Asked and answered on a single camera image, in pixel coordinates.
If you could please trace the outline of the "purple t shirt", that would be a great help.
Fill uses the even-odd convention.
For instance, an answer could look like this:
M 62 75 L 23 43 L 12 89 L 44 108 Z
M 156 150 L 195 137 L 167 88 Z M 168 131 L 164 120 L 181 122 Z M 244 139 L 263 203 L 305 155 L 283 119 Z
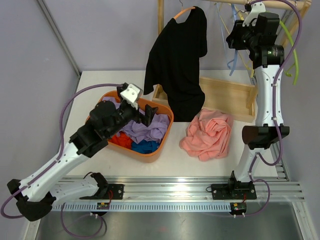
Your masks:
M 117 133 L 124 132 L 137 144 L 142 140 L 161 143 L 167 133 L 169 124 L 170 120 L 167 114 L 155 114 L 150 126 L 131 120 L 123 125 Z

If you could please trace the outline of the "pink t shirt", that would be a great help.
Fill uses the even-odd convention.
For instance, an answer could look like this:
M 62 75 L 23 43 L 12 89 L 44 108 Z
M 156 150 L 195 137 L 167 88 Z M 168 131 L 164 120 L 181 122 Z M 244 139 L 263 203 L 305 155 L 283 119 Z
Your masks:
M 201 162 L 228 156 L 234 119 L 231 115 L 202 109 L 186 129 L 179 147 Z

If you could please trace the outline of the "yellow clothes hanger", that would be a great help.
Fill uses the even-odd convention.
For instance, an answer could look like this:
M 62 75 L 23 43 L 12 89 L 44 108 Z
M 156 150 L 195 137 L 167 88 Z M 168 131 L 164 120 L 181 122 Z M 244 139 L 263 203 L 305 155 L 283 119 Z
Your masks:
M 229 7 L 231 10 L 231 16 L 230 19 L 232 20 L 232 23 L 234 24 L 236 20 L 244 20 L 247 13 L 243 9 L 239 9 L 234 3 L 223 3 L 223 2 L 215 2 L 214 6 L 216 8 L 216 12 L 218 15 L 219 20 L 219 26 L 221 29 L 221 32 L 224 33 L 226 31 L 228 34 L 230 33 L 227 24 L 224 21 L 224 18 L 222 16 L 222 8 L 224 6 Z

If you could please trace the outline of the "blue t shirt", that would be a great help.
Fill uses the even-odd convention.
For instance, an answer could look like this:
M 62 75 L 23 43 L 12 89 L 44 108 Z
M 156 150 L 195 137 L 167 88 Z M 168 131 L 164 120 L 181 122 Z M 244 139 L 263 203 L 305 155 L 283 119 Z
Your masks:
M 132 142 L 131 150 L 140 154 L 151 154 L 155 152 L 160 146 L 160 143 L 156 141 L 142 140 L 139 143 Z

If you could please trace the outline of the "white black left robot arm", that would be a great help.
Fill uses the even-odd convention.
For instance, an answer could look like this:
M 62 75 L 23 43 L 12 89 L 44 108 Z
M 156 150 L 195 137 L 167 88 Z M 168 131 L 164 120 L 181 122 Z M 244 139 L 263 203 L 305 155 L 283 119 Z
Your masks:
M 58 182 L 72 169 L 92 158 L 108 145 L 130 121 L 149 126 L 157 107 L 146 105 L 144 113 L 137 104 L 123 100 L 119 107 L 111 101 L 99 102 L 89 113 L 89 119 L 60 150 L 37 172 L 22 180 L 12 179 L 7 187 L 19 211 L 19 218 L 30 222 L 46 216 L 53 207 L 81 198 L 103 199 L 108 195 L 109 183 L 99 172 L 80 181 L 58 186 Z

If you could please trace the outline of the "light blue clothes hanger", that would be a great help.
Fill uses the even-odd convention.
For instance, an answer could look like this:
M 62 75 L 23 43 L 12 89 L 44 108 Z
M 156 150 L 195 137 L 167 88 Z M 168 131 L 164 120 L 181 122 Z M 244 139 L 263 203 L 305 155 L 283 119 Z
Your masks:
M 224 18 L 222 17 L 221 14 L 221 9 L 223 8 L 224 5 L 229 5 L 231 9 L 232 16 L 230 16 L 230 19 L 232 19 L 232 29 L 228 29 L 227 24 L 224 22 Z M 236 49 L 233 40 L 235 40 L 235 26 L 236 26 L 236 21 L 244 21 L 243 14 L 245 11 L 238 9 L 233 3 L 217 3 L 217 13 L 218 17 L 220 20 L 220 31 L 221 31 L 221 36 L 223 38 L 223 49 L 224 49 L 224 55 L 225 55 L 225 60 L 226 60 L 226 65 L 228 69 L 230 70 L 229 75 L 232 76 L 233 73 L 235 72 L 237 68 L 237 61 L 238 57 L 242 60 L 242 63 L 244 64 L 244 67 L 247 69 L 248 66 L 245 63 L 243 56 L 239 51 Z M 229 49 L 234 49 L 234 55 L 233 59 L 228 60 L 228 54 L 227 54 L 227 47 L 226 44 L 228 44 Z

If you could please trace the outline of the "orange t shirt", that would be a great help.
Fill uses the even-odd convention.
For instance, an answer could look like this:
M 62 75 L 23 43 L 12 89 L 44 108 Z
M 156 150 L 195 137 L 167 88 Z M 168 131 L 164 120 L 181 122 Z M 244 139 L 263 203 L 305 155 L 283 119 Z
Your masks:
M 109 139 L 108 142 L 131 150 L 133 140 L 121 131 L 114 135 L 111 139 Z

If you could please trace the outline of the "cream clothes hanger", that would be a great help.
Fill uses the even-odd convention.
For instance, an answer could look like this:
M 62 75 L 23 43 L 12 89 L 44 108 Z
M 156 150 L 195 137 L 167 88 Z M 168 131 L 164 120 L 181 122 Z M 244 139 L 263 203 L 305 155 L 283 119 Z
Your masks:
M 237 58 L 241 61 L 245 70 L 247 70 L 249 77 L 252 78 L 254 76 L 254 69 L 253 62 L 249 58 L 249 51 L 237 51 Z

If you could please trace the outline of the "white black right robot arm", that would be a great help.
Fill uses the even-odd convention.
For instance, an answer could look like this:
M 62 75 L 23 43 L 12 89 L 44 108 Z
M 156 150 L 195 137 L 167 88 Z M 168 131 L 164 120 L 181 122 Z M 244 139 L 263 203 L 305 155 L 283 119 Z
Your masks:
M 255 125 L 242 129 L 244 149 L 227 183 L 210 186 L 214 200 L 255 200 L 253 173 L 257 159 L 290 133 L 281 113 L 281 65 L 285 54 L 283 46 L 275 44 L 279 23 L 276 13 L 261 12 L 236 20 L 226 38 L 230 49 L 249 51 L 258 88 L 258 112 Z

